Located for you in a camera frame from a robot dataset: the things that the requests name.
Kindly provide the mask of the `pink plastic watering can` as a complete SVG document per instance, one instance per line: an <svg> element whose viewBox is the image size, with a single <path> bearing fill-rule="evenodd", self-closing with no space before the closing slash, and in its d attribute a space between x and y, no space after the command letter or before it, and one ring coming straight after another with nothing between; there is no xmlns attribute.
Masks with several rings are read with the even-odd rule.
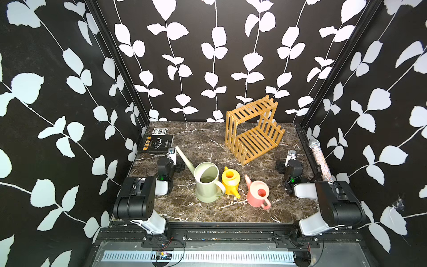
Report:
<svg viewBox="0 0 427 267"><path fill-rule="evenodd" d="M269 201L269 187L268 185L260 180L251 181L248 175L245 175L245 181L248 186L247 201L248 204L255 208L263 208L269 210L271 208L271 202Z"/></svg>

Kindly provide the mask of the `green metal watering can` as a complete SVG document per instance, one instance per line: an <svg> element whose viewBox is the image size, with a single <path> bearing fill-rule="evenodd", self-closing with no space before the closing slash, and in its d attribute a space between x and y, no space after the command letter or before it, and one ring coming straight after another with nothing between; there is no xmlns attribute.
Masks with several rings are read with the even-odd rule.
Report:
<svg viewBox="0 0 427 267"><path fill-rule="evenodd" d="M175 149L196 180L195 194L201 202L211 203L225 194L226 189L219 181L219 168L215 164L202 162L194 167L178 146Z"/></svg>

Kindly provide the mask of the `wooden slatted two-tier shelf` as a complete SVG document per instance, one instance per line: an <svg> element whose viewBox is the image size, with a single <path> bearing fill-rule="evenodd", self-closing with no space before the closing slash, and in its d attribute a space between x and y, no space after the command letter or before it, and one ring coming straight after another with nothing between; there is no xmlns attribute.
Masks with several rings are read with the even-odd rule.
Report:
<svg viewBox="0 0 427 267"><path fill-rule="evenodd" d="M226 113L225 145L242 166L278 147L285 130L274 121L277 107L265 96ZM238 126L251 119L258 125L238 134Z"/></svg>

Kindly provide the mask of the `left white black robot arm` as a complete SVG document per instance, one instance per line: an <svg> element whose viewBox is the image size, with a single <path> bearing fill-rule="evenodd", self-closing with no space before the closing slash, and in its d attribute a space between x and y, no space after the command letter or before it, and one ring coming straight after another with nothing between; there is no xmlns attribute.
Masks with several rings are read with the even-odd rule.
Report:
<svg viewBox="0 0 427 267"><path fill-rule="evenodd" d="M174 174L184 170L183 161L163 157L157 161L155 176L127 177L113 206L114 218L135 224L149 235L163 235L167 221L155 211L155 198L170 194Z"/></svg>

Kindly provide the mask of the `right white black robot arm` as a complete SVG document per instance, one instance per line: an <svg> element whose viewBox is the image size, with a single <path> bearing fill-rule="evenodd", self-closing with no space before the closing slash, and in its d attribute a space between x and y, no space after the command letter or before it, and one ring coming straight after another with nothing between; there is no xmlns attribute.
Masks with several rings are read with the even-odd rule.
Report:
<svg viewBox="0 0 427 267"><path fill-rule="evenodd" d="M275 169L283 174L282 184L288 195L318 202L318 212L296 223L301 235L316 236L335 228L357 227L367 218L349 184L325 180L319 165L311 179L304 176L302 162L295 159L277 160Z"/></svg>

